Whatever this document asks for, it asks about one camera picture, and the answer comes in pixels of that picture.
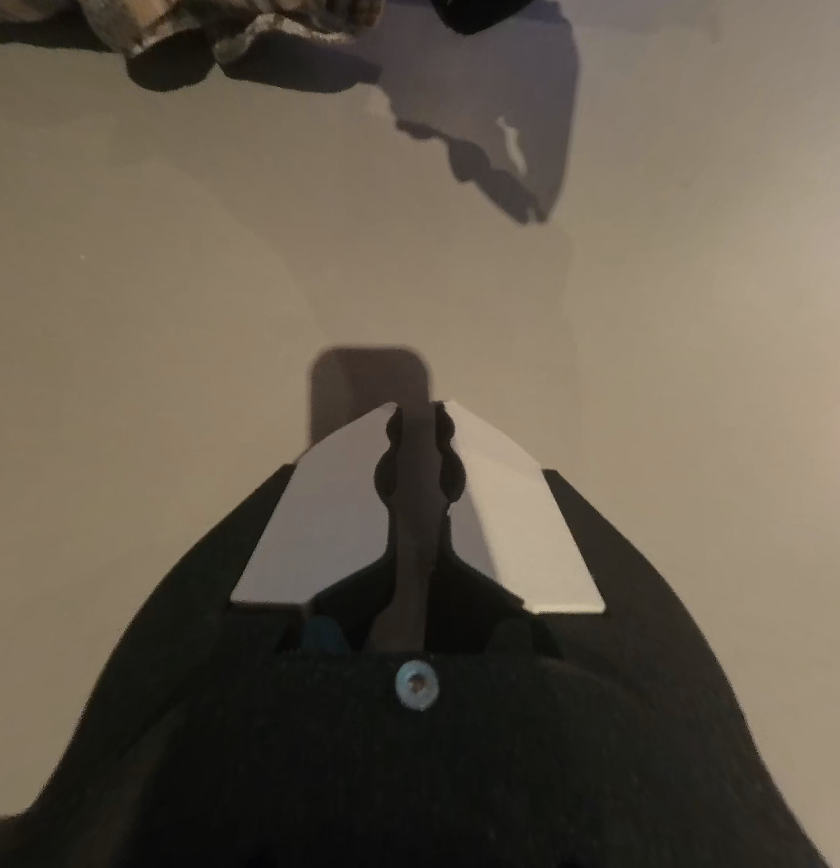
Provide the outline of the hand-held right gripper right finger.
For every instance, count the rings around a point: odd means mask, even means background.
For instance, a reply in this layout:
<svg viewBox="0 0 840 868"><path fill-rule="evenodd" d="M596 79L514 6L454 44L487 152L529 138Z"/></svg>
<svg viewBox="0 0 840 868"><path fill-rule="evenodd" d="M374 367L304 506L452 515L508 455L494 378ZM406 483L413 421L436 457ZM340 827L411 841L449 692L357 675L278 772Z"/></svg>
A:
<svg viewBox="0 0 840 868"><path fill-rule="evenodd" d="M428 581L425 648L479 653L501 623L599 616L605 600L540 463L454 400L436 404L446 506Z"/></svg>

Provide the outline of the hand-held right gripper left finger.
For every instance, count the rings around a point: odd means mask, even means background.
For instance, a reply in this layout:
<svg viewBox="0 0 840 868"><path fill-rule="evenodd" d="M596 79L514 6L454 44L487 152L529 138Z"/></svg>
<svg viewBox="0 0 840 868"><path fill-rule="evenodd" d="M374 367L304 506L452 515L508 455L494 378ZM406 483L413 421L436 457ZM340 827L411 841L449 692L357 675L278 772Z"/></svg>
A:
<svg viewBox="0 0 840 868"><path fill-rule="evenodd" d="M311 446L230 594L241 609L325 616L363 650L396 585L390 504L402 410L388 402Z"/></svg>

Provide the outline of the person's left forearm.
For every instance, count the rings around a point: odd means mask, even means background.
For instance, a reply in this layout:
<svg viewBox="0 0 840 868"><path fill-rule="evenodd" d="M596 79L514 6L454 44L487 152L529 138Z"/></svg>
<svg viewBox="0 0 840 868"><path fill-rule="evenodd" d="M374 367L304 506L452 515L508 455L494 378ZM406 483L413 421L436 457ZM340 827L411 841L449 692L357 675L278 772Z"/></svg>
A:
<svg viewBox="0 0 840 868"><path fill-rule="evenodd" d="M82 1L87 23L111 50L139 57L179 35L204 38L220 65L261 38L283 34L320 44L350 42L375 27L384 1Z"/></svg>

